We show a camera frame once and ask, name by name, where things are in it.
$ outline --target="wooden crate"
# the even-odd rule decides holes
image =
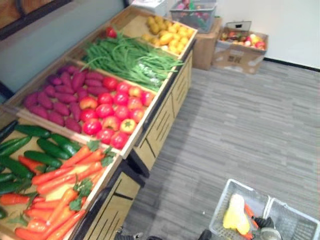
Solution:
[[[13,116],[12,114],[9,114],[7,112],[0,112],[0,128],[6,126],[8,123],[10,123],[11,121],[15,120],[16,117]],[[18,119],[19,123],[21,124],[26,124],[26,125],[34,125],[33,123],[19,118]],[[13,139],[13,138],[21,138],[26,136],[25,134],[18,132],[18,131],[13,131],[3,142]],[[38,137],[32,137],[31,141],[26,144],[25,146],[23,146],[22,148],[20,148],[18,151],[16,151],[15,153],[13,153],[10,157],[12,159],[17,160],[19,155],[23,155],[23,153],[26,150],[34,150],[34,151],[39,151],[39,152],[43,152],[41,150],[41,148],[39,148],[39,146],[37,145],[37,139]],[[114,174],[115,170],[117,169],[118,165],[120,164],[122,158],[120,157],[119,154],[117,154],[114,158],[113,158],[113,162],[107,167],[107,169],[105,170],[105,172],[103,173],[102,177],[100,178],[100,180],[97,182],[97,184],[95,185],[95,187],[93,188],[93,190],[91,191],[90,195],[87,197],[86,202],[83,205],[83,209],[85,209],[86,211],[91,207],[91,205],[94,203],[95,199],[97,198],[99,192],[106,187],[107,183],[109,182],[109,180],[111,179],[112,175]],[[31,186],[31,188],[29,188],[26,193],[31,193],[34,192],[36,190],[36,187],[33,185]],[[135,188],[133,187],[132,189],[128,189],[128,186],[120,186],[119,187],[119,191],[121,193],[124,194],[129,194],[129,195],[133,195],[132,191],[137,191],[137,186],[135,186]],[[26,209],[26,204],[18,204],[18,205],[12,205],[12,206],[2,206],[8,213],[8,217],[4,218],[4,219],[0,219],[0,239],[2,240],[20,240],[20,238],[15,236],[14,230],[16,227],[19,227],[19,224],[11,224],[8,223],[8,218],[12,219],[15,218],[17,216],[19,216],[19,214]],[[77,229],[76,225],[64,238],[64,240],[68,240],[71,239],[72,234],[74,233],[74,231]]]

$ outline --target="sweet potato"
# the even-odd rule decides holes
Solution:
[[[109,90],[101,86],[89,86],[87,92],[94,96],[98,96],[99,94],[108,93]]]
[[[55,93],[55,97],[62,103],[64,104],[69,104],[72,102],[76,102],[77,98],[73,96],[72,94],[67,94],[67,93]]]
[[[86,74],[84,72],[76,72],[73,75],[72,82],[71,82],[73,90],[77,91],[78,88],[81,88],[84,85],[85,80],[86,80]]]
[[[102,81],[97,80],[97,79],[86,79],[85,80],[85,85],[89,87],[102,87]]]
[[[55,97],[55,93],[56,93],[56,90],[55,90],[55,87],[52,86],[52,85],[48,85],[46,86],[43,91],[49,96],[49,97],[52,97],[54,98]]]
[[[48,112],[43,106],[31,106],[28,110],[35,115],[48,119]]]
[[[102,81],[104,79],[104,76],[101,73],[98,73],[96,71],[91,71],[85,75],[85,78],[86,79],[96,79],[96,80]]]
[[[47,76],[46,80],[49,83],[51,83],[52,85],[60,85],[60,84],[62,84],[61,79],[55,74],[51,74],[51,75]]]
[[[66,126],[67,129],[70,129],[72,131],[75,131],[76,133],[81,133],[81,126],[79,125],[79,123],[77,123],[76,120],[74,120],[71,117],[68,117],[65,121],[64,124]]]
[[[54,104],[52,103],[51,99],[47,96],[47,94],[44,91],[39,92],[37,100],[38,103],[46,109],[52,109],[54,107]]]
[[[59,113],[57,113],[55,111],[52,111],[48,114],[48,120],[55,123],[55,124],[58,124],[62,127],[65,126],[64,118]]]
[[[71,87],[68,87],[66,85],[59,85],[59,86],[55,86],[54,88],[58,93],[62,93],[62,94],[74,94],[75,93],[75,91]]]
[[[61,114],[62,116],[69,116],[70,115],[70,111],[69,108],[67,107],[67,105],[63,104],[62,102],[55,102],[53,104],[53,109]]]
[[[25,97],[25,99],[23,100],[23,105],[29,109],[32,106],[35,106],[38,104],[38,92],[33,92],[30,93],[29,95],[27,95]]]

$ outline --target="green cucumber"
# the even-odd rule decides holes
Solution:
[[[23,138],[20,138],[19,141],[16,143],[8,146],[6,149],[0,152],[0,156],[10,156],[11,154],[18,151],[20,148],[22,148],[24,145],[26,145],[28,142],[30,142],[32,136],[26,136]]]
[[[17,125],[15,126],[15,130],[20,133],[27,134],[29,136],[39,137],[47,139],[50,137],[50,132],[40,126],[34,125]]]
[[[59,159],[56,159],[52,156],[49,156],[43,152],[28,150],[24,152],[24,156],[28,159],[44,163],[46,165],[59,168],[62,165],[62,162]]]
[[[36,143],[46,154],[49,154],[55,158],[66,160],[72,157],[72,155],[66,153],[59,146],[46,139],[39,138]]]
[[[68,138],[61,136],[59,134],[53,133],[50,136],[58,146],[63,149],[66,153],[71,156],[75,155],[81,148],[81,146],[73,141],[70,141]]]

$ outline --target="purple sweet potato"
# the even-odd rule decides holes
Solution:
[[[98,96],[99,94],[108,93],[109,90],[101,86],[89,86],[87,92],[94,96]]]
[[[70,111],[67,105],[63,104],[62,102],[55,102],[53,104],[53,109],[58,113],[61,114],[62,116],[69,116]]]
[[[51,74],[51,75],[47,76],[46,80],[49,83],[51,83],[52,85],[60,85],[60,84],[62,84],[61,79],[55,74]]]
[[[72,102],[69,105],[70,112],[73,115],[73,119],[77,122],[80,121],[81,108],[77,102]]]
[[[86,74],[84,72],[76,72],[72,78],[72,88],[77,91],[78,88],[81,88],[85,84]]]
[[[58,93],[62,93],[62,94],[74,94],[75,93],[75,91],[71,87],[68,87],[66,85],[59,85],[59,86],[55,86],[54,88]]]
[[[32,106],[35,106],[38,104],[38,92],[33,92],[33,93],[30,93],[29,95],[27,95],[25,97],[25,99],[23,100],[23,105],[29,109],[30,107]]]
[[[67,71],[64,71],[60,75],[60,79],[62,81],[62,84],[68,86],[69,88],[72,88],[71,86],[71,76]]]
[[[98,73],[96,71],[91,71],[85,75],[85,78],[86,79],[96,79],[96,80],[102,81],[104,79],[104,76],[101,73]]]
[[[31,106],[28,110],[35,115],[48,119],[48,112],[43,106]]]
[[[48,114],[48,120],[55,123],[55,124],[58,124],[62,127],[65,126],[64,118],[59,113],[57,113],[55,111],[52,111]]]
[[[81,99],[88,96],[87,90],[83,87],[78,88],[78,90],[76,91],[76,94],[78,95],[78,101],[81,101]]]
[[[76,133],[81,133],[81,126],[79,125],[79,123],[77,123],[76,120],[74,120],[71,117],[68,117],[65,121],[65,126],[67,129],[70,129],[72,131],[75,131]]]
[[[55,93],[56,93],[56,90],[55,90],[55,87],[52,86],[52,85],[48,85],[44,88],[43,90],[49,97],[52,97],[54,98],[55,97]]]
[[[85,80],[85,85],[88,87],[102,87],[102,81],[97,80],[97,79],[86,79]]]
[[[67,93],[60,93],[60,92],[56,92],[55,93],[55,97],[64,104],[69,104],[72,102],[76,102],[77,98],[75,96],[73,96],[72,94],[67,94]]]
[[[52,103],[51,99],[47,96],[47,94],[44,91],[39,92],[37,100],[38,103],[46,109],[52,109],[54,107],[54,104]]]

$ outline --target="fruit box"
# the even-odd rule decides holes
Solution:
[[[0,121],[0,129],[2,129],[4,126],[9,124],[11,121],[16,120],[16,119],[17,119],[16,116],[14,116],[10,113],[7,113],[7,112],[0,111],[0,120],[1,120]],[[20,124],[24,124],[24,125],[34,125],[34,123],[31,123],[30,121],[27,121],[22,118],[19,118],[18,122]],[[14,138],[22,138],[25,136],[26,136],[25,134],[14,130],[5,140],[3,140],[3,142],[6,142],[7,140],[14,139]],[[24,145],[22,148],[20,148],[19,150],[17,150],[13,154],[11,154],[10,157],[12,159],[17,160],[18,156],[24,155],[24,152],[27,150],[34,150],[34,151],[43,152],[41,150],[41,148],[37,145],[37,139],[38,139],[38,137],[33,136],[32,139],[26,145]],[[99,181],[96,183],[95,187],[92,189],[90,195],[87,197],[87,199],[82,207],[83,210],[88,211],[90,209],[90,207],[92,206],[92,204],[94,203],[94,201],[98,197],[100,191],[106,187],[107,183],[109,182],[109,180],[113,176],[113,174],[116,171],[117,167],[119,166],[121,160],[122,160],[122,158],[120,157],[119,154],[117,154],[113,158],[113,162],[110,165],[108,165],[105,172],[103,173],[103,175],[101,176]],[[54,195],[51,193],[50,193],[50,195],[54,196],[57,199],[61,198],[61,196],[64,192],[63,191],[64,187],[65,186],[62,186],[58,191],[55,191]],[[26,190],[25,193],[32,193],[35,190],[36,190],[36,186],[32,185],[30,188],[28,188]],[[2,240],[20,240],[20,238],[15,235],[15,228],[21,227],[21,225],[18,223],[8,223],[8,219],[13,219],[13,218],[18,217],[20,215],[20,213],[22,213],[26,209],[27,205],[26,204],[16,204],[16,205],[6,205],[6,206],[2,206],[2,207],[7,212],[7,217],[4,219],[0,219],[0,239],[2,239]],[[72,239],[74,233],[76,232],[78,226],[80,225],[80,222],[81,222],[81,220],[72,228],[72,230],[70,230],[64,236],[64,238],[63,238],[64,240]]]
[[[221,40],[222,34],[228,35],[231,32],[241,33],[247,36],[255,34],[263,40],[265,47],[264,49],[258,49],[251,46],[240,45],[239,43]],[[255,74],[267,52],[268,40],[269,36],[263,33],[238,31],[233,28],[225,27],[220,31],[218,41],[216,42],[212,65],[241,73]]]

